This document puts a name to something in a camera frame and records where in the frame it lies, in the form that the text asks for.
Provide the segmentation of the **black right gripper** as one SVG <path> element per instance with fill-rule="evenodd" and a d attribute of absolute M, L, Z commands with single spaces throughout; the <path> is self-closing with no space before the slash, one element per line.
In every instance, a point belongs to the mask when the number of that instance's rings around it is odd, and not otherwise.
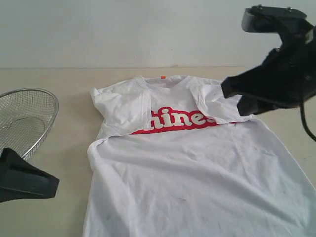
<path fill-rule="evenodd" d="M 267 69 L 258 66 L 227 77 L 221 89 L 225 98 L 242 95 L 237 104 L 241 116 L 296 108 L 316 95 L 316 43 L 298 47 Z"/>

